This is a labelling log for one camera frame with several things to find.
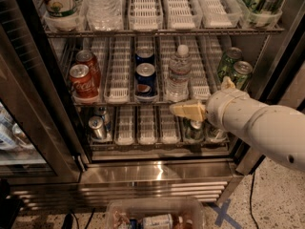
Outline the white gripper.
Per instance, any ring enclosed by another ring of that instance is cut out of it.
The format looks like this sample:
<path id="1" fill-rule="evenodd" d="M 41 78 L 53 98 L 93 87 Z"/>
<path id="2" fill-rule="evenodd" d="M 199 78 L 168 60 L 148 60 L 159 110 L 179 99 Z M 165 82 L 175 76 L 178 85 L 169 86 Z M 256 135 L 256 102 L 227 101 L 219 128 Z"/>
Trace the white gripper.
<path id="1" fill-rule="evenodd" d="M 235 89 L 229 76 L 223 77 L 221 89 L 209 97 L 206 107 L 200 100 L 192 99 L 172 104 L 170 112 L 200 122 L 207 117 L 216 128 L 243 135 L 248 121 L 264 104 L 250 98 L 246 92 Z"/>

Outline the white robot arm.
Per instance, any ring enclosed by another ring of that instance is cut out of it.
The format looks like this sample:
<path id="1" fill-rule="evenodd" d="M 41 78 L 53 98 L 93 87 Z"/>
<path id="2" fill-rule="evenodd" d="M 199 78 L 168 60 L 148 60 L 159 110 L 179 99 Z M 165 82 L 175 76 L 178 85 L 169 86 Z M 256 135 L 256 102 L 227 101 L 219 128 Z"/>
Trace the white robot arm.
<path id="1" fill-rule="evenodd" d="M 206 103 L 193 99 L 174 103 L 170 112 L 194 121 L 209 121 L 262 155 L 291 169 L 305 171 L 305 114 L 267 105 L 239 90 L 226 76 Z"/>

